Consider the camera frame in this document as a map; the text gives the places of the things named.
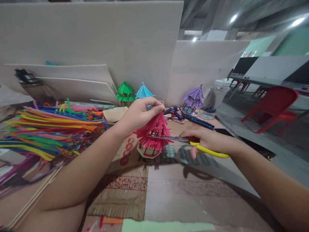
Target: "green wall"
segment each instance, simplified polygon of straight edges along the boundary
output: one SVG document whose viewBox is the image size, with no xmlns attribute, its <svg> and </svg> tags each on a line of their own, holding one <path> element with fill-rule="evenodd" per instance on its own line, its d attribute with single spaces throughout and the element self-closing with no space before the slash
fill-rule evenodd
<svg viewBox="0 0 309 232">
<path fill-rule="evenodd" d="M 274 40 L 275 35 L 264 37 L 261 39 L 251 40 L 245 52 L 257 51 L 254 56 L 262 56 L 271 42 Z"/>
<path fill-rule="evenodd" d="M 273 56 L 305 55 L 307 52 L 309 52 L 309 27 L 287 35 Z"/>
</svg>

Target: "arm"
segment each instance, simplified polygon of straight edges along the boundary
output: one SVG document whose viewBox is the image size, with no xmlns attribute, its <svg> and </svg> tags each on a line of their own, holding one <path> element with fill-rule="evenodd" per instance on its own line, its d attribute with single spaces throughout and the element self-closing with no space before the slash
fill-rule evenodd
<svg viewBox="0 0 309 232">
<path fill-rule="evenodd" d="M 147 111 L 148 105 L 154 107 Z M 77 231 L 88 195 L 125 137 L 163 110 L 164 106 L 155 98 L 136 100 L 119 122 L 59 172 L 17 231 Z"/>
<path fill-rule="evenodd" d="M 309 189 L 240 140 L 212 130 L 186 130 L 203 147 L 229 154 L 279 223 L 289 231 L 309 231 Z M 191 148 L 196 158 L 196 147 Z"/>
</svg>

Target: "yellow scissors handle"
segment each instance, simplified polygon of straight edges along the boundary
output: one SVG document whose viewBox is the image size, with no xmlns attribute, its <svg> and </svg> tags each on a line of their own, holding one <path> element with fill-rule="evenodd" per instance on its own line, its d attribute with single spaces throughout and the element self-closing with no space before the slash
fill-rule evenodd
<svg viewBox="0 0 309 232">
<path fill-rule="evenodd" d="M 194 147 L 196 146 L 196 148 L 197 148 L 198 150 L 200 150 L 200 151 L 202 151 L 202 152 L 205 152 L 205 153 L 207 153 L 207 154 L 210 154 L 210 155 L 212 155 L 212 156 L 218 157 L 218 158 L 226 159 L 226 158 L 229 157 L 229 155 L 227 155 L 227 154 L 217 153 L 217 152 L 211 151 L 211 150 L 209 150 L 209 149 L 207 149 L 207 148 L 204 148 L 204 147 L 200 146 L 200 143 L 190 142 L 190 145 L 191 145 L 191 146 L 194 146 Z"/>
</svg>

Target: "ceiling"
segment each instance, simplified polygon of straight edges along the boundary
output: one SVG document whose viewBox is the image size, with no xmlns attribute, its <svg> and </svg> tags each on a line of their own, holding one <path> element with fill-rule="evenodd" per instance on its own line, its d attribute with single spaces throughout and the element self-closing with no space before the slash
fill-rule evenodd
<svg viewBox="0 0 309 232">
<path fill-rule="evenodd" d="M 105 1 L 112 0 L 0 0 L 0 3 Z M 303 17 L 298 28 L 307 27 L 307 16 L 309 0 L 184 0 L 180 23 L 183 36 L 179 39 L 199 39 L 211 30 L 228 31 L 227 40 L 256 39 L 293 29 L 291 24 Z"/>
</svg>

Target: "miniature pagoda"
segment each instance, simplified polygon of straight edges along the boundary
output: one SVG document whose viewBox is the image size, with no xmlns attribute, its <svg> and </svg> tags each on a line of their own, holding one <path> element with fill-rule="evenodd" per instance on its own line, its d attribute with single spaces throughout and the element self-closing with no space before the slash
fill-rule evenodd
<svg viewBox="0 0 309 232">
<path fill-rule="evenodd" d="M 137 150 L 145 157 L 153 159 L 162 152 L 162 148 L 167 145 L 171 140 L 158 139 L 149 137 L 152 136 L 170 136 L 170 129 L 167 129 L 167 121 L 163 113 L 159 113 L 153 117 L 144 127 L 134 131 L 137 138 L 141 138 Z"/>
<path fill-rule="evenodd" d="M 203 106 L 203 90 L 202 85 L 188 92 L 183 98 L 183 106 L 181 111 L 185 114 L 194 114 L 195 110 Z"/>
<path fill-rule="evenodd" d="M 127 106 L 130 106 L 130 102 L 135 100 L 133 94 L 135 94 L 133 89 L 127 84 L 127 82 L 123 82 L 123 84 L 118 89 L 118 94 L 116 95 L 120 106 L 125 106 L 125 103 Z"/>
<path fill-rule="evenodd" d="M 154 97 L 154 95 L 147 89 L 147 87 L 144 85 L 144 82 L 142 82 L 142 86 L 136 93 L 136 99 L 145 97 Z M 150 110 L 152 107 L 153 106 L 147 106 L 147 110 Z"/>
</svg>

